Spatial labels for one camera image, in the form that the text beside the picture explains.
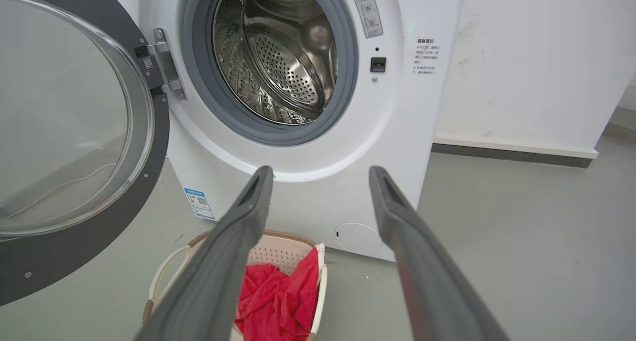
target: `laundry basket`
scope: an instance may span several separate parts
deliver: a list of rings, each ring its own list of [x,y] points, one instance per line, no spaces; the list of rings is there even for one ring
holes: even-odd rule
[[[183,248],[179,248],[162,262],[159,269],[155,273],[152,283],[150,284],[150,295],[143,313],[143,325],[148,322],[153,309],[161,302],[166,292],[175,280],[181,275],[186,264],[192,256],[197,252],[201,246],[201,242],[209,235],[210,232],[205,232],[188,245]],[[291,274],[298,262],[306,257],[309,252],[313,250],[316,244],[309,239],[300,237],[298,235],[292,235],[289,233],[276,232],[272,230],[266,230],[263,233],[261,240],[250,250],[247,256],[247,265],[255,264],[273,264],[279,267],[280,271],[286,274]],[[178,266],[175,273],[163,287],[163,291],[159,291],[159,284],[163,283],[164,278],[167,277],[166,271],[182,258],[181,264]],[[318,271],[318,302],[316,303],[316,313],[314,314],[314,321],[312,323],[311,333],[307,338],[309,341],[316,337],[318,327],[320,327],[320,319],[322,318],[322,308],[324,306],[324,296],[327,290],[327,266],[323,264],[322,268]],[[243,339],[243,335],[239,332],[239,329],[234,325],[232,327],[232,333],[230,335],[230,341],[239,341]]]

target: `red cloth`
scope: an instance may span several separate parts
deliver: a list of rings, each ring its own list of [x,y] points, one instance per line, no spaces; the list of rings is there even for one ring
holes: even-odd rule
[[[291,275],[272,264],[245,270],[236,325],[245,341],[305,341],[318,299],[318,251],[302,259]]]

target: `door hinge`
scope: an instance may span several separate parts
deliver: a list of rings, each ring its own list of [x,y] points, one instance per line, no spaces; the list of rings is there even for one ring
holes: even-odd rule
[[[152,56],[154,56],[157,60],[157,65],[159,65],[164,83],[159,86],[152,86],[150,91],[152,94],[168,94],[172,92],[177,98],[186,99],[186,94],[179,80],[179,74],[177,74],[177,68],[172,59],[170,43],[168,42],[165,29],[153,29],[153,37],[155,39],[154,44],[135,48],[137,58],[143,59],[146,65],[148,64],[146,63],[146,59]]]

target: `instruction sticker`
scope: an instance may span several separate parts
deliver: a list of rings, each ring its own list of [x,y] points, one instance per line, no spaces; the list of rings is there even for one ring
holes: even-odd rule
[[[413,58],[413,74],[434,76],[439,65],[439,46],[435,39],[417,37],[415,58]]]
[[[195,214],[199,217],[216,221],[216,218],[210,209],[210,205],[207,203],[207,199],[205,199],[205,194],[193,189],[184,189],[186,190],[186,196],[188,196],[188,200],[190,201],[190,205],[192,206],[192,210],[195,211]]]
[[[364,36],[367,38],[382,35],[382,22],[380,22],[380,13],[375,5],[375,0],[355,0],[358,7],[358,13],[364,26]]]

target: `front-loading washing machine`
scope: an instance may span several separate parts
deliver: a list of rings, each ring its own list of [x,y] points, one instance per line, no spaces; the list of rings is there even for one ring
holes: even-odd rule
[[[103,250],[166,146],[198,216],[270,165],[268,229],[392,260],[368,169],[417,204],[460,3],[0,0],[7,284],[40,268],[32,293]]]

